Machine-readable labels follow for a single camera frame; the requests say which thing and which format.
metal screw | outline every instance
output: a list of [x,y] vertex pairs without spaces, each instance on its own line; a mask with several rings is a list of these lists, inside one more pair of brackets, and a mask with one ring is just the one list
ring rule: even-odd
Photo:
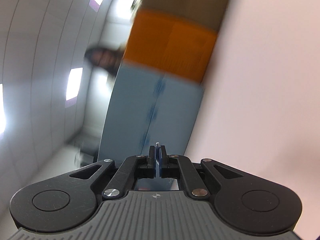
[[208,192],[204,188],[196,188],[191,193],[196,197],[204,197]]
[[120,191],[115,189],[115,188],[109,188],[109,189],[104,191],[104,194],[107,197],[116,197],[116,196],[118,196],[120,194]]

light blue panel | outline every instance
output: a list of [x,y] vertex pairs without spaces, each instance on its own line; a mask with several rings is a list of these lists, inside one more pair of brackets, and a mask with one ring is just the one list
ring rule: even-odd
[[184,155],[200,108],[203,89],[194,82],[165,75],[142,154],[150,145],[165,145],[167,154]]
[[163,75],[123,63],[116,77],[98,160],[122,163],[142,152]]

pink wall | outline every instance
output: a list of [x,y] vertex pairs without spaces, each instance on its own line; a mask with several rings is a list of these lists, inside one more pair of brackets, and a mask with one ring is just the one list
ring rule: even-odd
[[320,0],[231,0],[186,155],[278,182],[320,235]]

person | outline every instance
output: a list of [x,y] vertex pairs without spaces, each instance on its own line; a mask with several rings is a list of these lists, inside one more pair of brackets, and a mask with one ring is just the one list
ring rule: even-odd
[[86,50],[84,57],[94,66],[104,68],[110,75],[116,77],[124,50],[112,50],[109,48],[94,46]]

ceiling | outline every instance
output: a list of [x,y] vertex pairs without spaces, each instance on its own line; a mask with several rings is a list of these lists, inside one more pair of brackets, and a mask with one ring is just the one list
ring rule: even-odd
[[[83,56],[100,40],[111,0],[0,0],[0,213],[12,195],[84,121],[91,68]],[[83,67],[76,104],[65,107],[68,76]]]

